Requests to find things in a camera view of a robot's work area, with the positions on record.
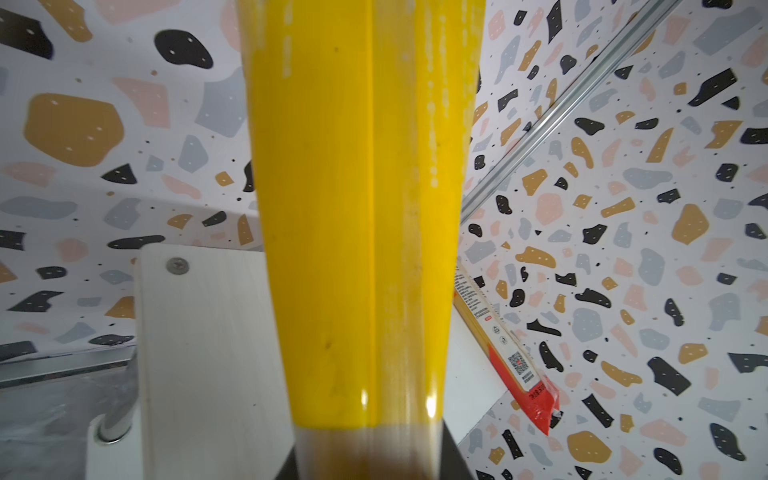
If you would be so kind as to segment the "red spaghetti package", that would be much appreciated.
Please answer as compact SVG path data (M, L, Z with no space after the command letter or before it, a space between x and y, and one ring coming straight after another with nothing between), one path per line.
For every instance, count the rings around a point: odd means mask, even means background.
M544 435L560 413L559 392L462 265L456 266L453 304L522 412Z

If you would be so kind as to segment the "white two-tier shelf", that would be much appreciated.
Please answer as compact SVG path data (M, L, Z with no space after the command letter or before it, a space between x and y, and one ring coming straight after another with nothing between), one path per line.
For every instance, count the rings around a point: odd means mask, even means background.
M462 440L504 386L451 321L442 420L432 429L293 426L265 256L153 244L135 266L127 385L88 429L90 479L467 479Z

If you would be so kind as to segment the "yellow spaghetti package with barcode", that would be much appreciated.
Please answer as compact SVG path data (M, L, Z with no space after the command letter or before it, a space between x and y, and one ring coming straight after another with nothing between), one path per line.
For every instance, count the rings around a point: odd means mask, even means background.
M442 479L481 1L240 1L301 479Z

